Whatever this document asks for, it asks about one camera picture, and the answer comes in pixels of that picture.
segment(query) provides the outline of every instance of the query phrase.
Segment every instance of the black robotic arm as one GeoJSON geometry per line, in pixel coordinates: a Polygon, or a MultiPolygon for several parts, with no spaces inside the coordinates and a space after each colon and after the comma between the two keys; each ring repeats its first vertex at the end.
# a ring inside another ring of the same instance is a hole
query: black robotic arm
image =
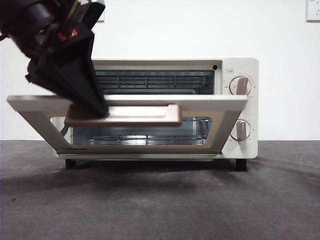
{"type": "Polygon", "coordinates": [[[0,0],[0,40],[11,38],[30,58],[26,79],[108,114],[91,60],[91,31],[103,0],[0,0]]]}

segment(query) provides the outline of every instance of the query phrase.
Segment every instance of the gray carpet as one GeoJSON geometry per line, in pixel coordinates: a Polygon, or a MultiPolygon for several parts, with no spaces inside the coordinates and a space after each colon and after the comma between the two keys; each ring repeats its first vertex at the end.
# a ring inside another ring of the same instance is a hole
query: gray carpet
{"type": "Polygon", "coordinates": [[[319,240],[320,141],[235,162],[83,162],[1,142],[2,240],[319,240]]]}

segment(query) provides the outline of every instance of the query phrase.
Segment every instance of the timer knob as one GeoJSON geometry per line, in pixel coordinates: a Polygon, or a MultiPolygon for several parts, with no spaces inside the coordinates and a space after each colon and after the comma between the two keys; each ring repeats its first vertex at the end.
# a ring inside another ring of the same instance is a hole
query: timer knob
{"type": "Polygon", "coordinates": [[[250,135],[250,125],[245,120],[237,120],[230,133],[231,137],[239,142],[246,140],[250,135]]]}

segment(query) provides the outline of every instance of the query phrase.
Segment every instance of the oven foot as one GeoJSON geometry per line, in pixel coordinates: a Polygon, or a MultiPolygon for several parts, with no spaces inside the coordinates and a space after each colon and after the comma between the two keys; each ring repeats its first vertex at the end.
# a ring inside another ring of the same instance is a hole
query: oven foot
{"type": "Polygon", "coordinates": [[[235,169],[240,172],[245,172],[247,170],[247,159],[236,159],[235,169]]]}
{"type": "Polygon", "coordinates": [[[65,160],[65,169],[71,169],[77,166],[77,161],[72,159],[65,160]]]}

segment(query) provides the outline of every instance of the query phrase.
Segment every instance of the white toaster oven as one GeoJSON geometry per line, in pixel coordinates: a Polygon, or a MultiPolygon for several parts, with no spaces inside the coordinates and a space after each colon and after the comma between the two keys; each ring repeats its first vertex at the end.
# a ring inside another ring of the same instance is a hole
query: white toaster oven
{"type": "Polygon", "coordinates": [[[76,160],[236,159],[258,154],[255,58],[94,59],[107,124],[67,127],[57,95],[7,101],[72,167],[76,160]]]}

